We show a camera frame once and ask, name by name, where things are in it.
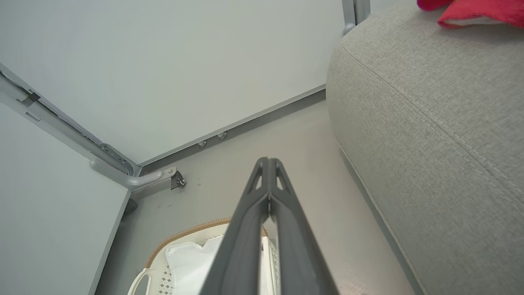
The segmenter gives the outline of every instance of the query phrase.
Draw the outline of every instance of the gray sofa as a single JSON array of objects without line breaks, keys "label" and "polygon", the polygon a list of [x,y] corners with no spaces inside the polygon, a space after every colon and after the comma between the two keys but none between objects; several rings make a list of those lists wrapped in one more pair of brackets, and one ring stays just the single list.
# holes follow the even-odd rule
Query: gray sofa
[{"label": "gray sofa", "polygon": [[429,294],[524,293],[524,29],[371,15],[327,77],[341,148]]}]

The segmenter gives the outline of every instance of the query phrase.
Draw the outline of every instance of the red cloth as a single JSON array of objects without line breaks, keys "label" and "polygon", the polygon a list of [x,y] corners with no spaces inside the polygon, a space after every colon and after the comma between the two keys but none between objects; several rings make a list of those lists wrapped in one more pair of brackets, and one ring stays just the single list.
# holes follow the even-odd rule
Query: red cloth
[{"label": "red cloth", "polygon": [[496,23],[492,20],[524,28],[524,0],[417,0],[417,4],[422,10],[449,4],[438,21],[445,28]]}]

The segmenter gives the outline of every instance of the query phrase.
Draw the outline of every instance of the laundry basket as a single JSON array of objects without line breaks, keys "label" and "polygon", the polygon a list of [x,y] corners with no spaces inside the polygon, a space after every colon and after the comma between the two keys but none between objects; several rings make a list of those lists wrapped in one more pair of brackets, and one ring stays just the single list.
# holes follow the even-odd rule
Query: laundry basket
[{"label": "laundry basket", "polygon": [[[145,268],[140,272],[131,285],[128,295],[135,294],[138,284],[144,276],[148,277],[146,295],[170,295],[172,293],[171,271],[166,259],[166,250],[174,245],[193,242],[204,245],[209,239],[222,236],[226,233],[231,218],[214,220],[205,224],[197,225],[190,229],[181,231],[167,238],[153,251]],[[265,280],[265,289],[269,295],[276,294],[278,282],[278,259],[275,246],[267,237],[265,229],[262,230],[262,254],[260,260],[261,276]]]}]

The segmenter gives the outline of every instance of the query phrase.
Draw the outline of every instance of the gray floor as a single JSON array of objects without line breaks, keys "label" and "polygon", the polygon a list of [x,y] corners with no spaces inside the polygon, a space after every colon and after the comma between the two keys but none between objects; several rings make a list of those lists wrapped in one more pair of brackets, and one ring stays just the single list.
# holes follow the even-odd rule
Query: gray floor
[{"label": "gray floor", "polygon": [[[321,101],[177,161],[186,187],[137,200],[138,209],[122,220],[97,294],[127,294],[165,238],[231,216],[262,156],[283,162],[340,294],[414,293],[405,262],[343,161]],[[265,226],[274,238],[274,225]]]}]

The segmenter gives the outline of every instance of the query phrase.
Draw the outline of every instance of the basket handle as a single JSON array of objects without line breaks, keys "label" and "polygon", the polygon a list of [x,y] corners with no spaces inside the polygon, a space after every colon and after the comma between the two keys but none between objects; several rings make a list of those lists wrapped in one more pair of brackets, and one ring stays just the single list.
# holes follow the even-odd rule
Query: basket handle
[{"label": "basket handle", "polygon": [[144,268],[135,278],[135,280],[133,281],[133,283],[131,284],[131,287],[129,288],[129,292],[127,293],[127,295],[134,295],[135,294],[135,291],[136,291],[136,288],[138,287],[138,284],[140,283],[140,281],[142,281],[142,278],[144,276],[147,276],[148,279],[147,279],[147,289],[146,289],[146,295],[149,294],[149,286],[151,285],[151,274],[149,273],[149,268]]}]

